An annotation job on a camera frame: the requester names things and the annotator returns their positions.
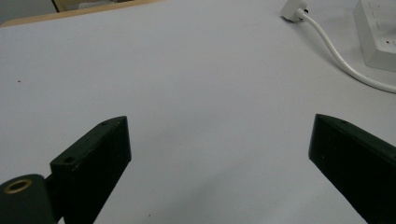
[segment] white plug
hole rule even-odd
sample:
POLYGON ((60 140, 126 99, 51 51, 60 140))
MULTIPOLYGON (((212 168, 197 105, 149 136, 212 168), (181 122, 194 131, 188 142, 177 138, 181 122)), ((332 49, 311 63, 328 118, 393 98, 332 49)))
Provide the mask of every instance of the white plug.
POLYGON ((297 15, 297 9, 301 9, 302 11, 306 10, 308 4, 304 0, 288 0, 288 2, 283 6, 280 11, 280 15, 284 17, 288 21, 301 21, 302 19, 297 15))

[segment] table surface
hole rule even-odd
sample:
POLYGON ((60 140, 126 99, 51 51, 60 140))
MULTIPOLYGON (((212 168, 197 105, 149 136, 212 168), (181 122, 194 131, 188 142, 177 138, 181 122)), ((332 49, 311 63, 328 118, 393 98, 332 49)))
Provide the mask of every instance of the table surface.
MULTIPOLYGON (((343 73, 284 4, 164 0, 0 28, 0 182, 49 175, 126 115, 132 162, 95 223, 365 223, 308 159, 314 116, 396 145, 396 95, 343 73)), ((357 1, 308 4, 352 66, 396 84, 363 63, 357 1)))

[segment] screw hole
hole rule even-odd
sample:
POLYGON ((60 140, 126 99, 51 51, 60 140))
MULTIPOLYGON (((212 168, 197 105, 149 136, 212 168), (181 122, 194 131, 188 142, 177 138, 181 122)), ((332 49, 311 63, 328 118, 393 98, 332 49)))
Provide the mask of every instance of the screw hole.
POLYGON ((30 185, 32 185, 31 179, 17 180, 15 182, 9 184, 6 187, 6 189, 4 190, 4 192, 7 194, 18 193, 20 191, 23 191, 24 189, 29 188, 30 185))
POLYGON ((70 163, 70 162, 72 162, 72 161, 74 161, 74 160, 75 160, 74 157, 67 157, 66 159, 64 159, 64 162, 70 163))

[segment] power cord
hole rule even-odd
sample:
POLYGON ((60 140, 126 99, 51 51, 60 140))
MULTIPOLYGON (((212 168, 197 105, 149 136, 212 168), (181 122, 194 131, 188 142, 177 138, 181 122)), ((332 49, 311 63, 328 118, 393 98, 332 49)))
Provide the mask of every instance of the power cord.
POLYGON ((332 54, 334 59, 338 62, 340 67, 344 70, 344 72, 356 78, 358 81, 360 81, 363 84, 366 84, 381 91, 396 93, 396 86, 392 86, 389 84, 385 84, 370 79, 362 75, 360 72, 356 71, 353 67, 351 67, 335 49, 334 45, 332 44, 332 41, 326 35, 326 33, 320 27, 320 25, 317 22, 315 22, 312 18, 310 18, 308 15, 306 15, 307 13, 306 6, 307 3, 304 2, 303 0, 289 0, 286 3, 286 5, 282 8, 281 14, 286 20, 293 22, 307 21, 309 24, 311 24, 315 28, 315 30, 319 33, 320 37, 323 39, 324 43, 329 49, 330 53, 332 54))

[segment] white power strip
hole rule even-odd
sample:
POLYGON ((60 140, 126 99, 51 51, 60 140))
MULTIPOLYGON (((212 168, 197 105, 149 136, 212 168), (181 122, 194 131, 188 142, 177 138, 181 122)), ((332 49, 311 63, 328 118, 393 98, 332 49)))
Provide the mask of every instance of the white power strip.
POLYGON ((396 1, 360 0, 353 14, 366 65, 396 72, 396 1))

